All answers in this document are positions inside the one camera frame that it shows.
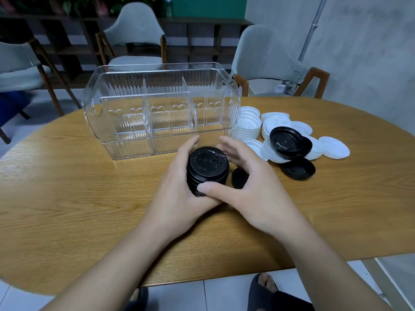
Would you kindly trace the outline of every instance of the black cup lid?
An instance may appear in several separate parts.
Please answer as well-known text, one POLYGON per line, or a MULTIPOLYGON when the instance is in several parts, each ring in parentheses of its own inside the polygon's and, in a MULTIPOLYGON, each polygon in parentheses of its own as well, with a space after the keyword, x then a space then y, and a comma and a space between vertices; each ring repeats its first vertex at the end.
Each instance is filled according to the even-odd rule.
POLYGON ((242 168, 236 168, 232 172, 232 186, 235 189, 241 189, 244 187, 245 183, 248 181, 249 174, 242 168))
POLYGON ((283 158, 290 160, 307 156, 313 147, 313 143, 307 137, 287 126, 274 128, 269 139, 275 150, 283 158))
POLYGON ((307 180, 315 173, 313 163, 305 158, 285 162, 280 164, 280 167, 288 177, 294 180, 307 180))
POLYGON ((200 147, 189 157, 191 169, 206 178, 218 177, 227 172, 229 162, 223 151, 216 147, 200 147))

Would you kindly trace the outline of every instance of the chair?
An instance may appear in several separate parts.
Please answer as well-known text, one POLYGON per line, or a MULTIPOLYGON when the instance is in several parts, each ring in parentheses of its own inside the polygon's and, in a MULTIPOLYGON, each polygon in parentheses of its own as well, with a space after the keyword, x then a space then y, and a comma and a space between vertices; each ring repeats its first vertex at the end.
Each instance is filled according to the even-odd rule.
POLYGON ((320 79, 315 98, 321 99, 330 74, 307 67, 284 48, 275 31, 265 25, 247 27, 239 40, 232 63, 231 76, 248 96, 250 79, 276 79, 288 82, 288 92, 262 93, 256 96, 300 96, 313 77, 320 79))
MULTIPOLYGON (((64 112, 48 78, 48 74, 53 72, 62 82, 76 106, 79 109, 82 108, 74 94, 71 92, 68 84, 64 81, 55 65, 50 61, 49 56, 37 39, 33 39, 23 44, 0 42, 0 59, 0 92, 35 89, 42 87, 44 84, 59 115, 63 116, 64 112), (35 51, 38 51, 39 54, 44 57, 49 67, 40 63, 35 51)), ((12 106, 16 107, 13 100, 9 100, 9 102, 12 106)), ((22 110, 19 110, 17 107, 16 109, 25 119, 29 119, 29 116, 22 110)), ((6 144, 9 144, 11 141, 1 129, 0 137, 6 144)))
POLYGON ((105 46, 111 61, 108 65, 161 64, 167 63, 166 36, 156 15, 147 4, 132 2, 124 5, 115 23, 96 34, 102 62, 107 64, 105 46), (149 43, 161 47, 161 57, 121 56, 115 57, 112 45, 149 43))

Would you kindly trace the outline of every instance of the wood grain surface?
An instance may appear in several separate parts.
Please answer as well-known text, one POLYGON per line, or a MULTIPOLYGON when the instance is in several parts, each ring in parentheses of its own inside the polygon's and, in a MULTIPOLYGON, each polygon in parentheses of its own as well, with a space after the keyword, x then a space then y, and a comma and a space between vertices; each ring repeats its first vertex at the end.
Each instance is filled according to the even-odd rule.
MULTIPOLYGON (((304 182, 273 164, 300 211, 346 260, 415 252, 412 135, 320 99, 246 97, 242 105, 287 112, 308 123, 312 136, 349 147, 346 159, 315 160, 317 172, 304 182)), ((0 277, 30 292, 59 293, 140 222, 173 157, 112 161, 82 111, 34 132, 0 160, 0 277)), ((291 267, 277 241, 222 205, 166 249, 145 284, 291 267)))

